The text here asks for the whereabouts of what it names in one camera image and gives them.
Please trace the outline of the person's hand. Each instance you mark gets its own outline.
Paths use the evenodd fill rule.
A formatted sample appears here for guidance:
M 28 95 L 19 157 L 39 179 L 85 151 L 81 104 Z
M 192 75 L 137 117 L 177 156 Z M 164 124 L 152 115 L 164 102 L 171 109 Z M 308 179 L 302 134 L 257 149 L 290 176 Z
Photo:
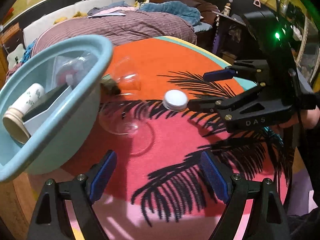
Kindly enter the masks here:
M 300 117 L 305 129 L 313 129 L 319 122 L 320 110 L 317 106 L 315 109 L 303 110 Z

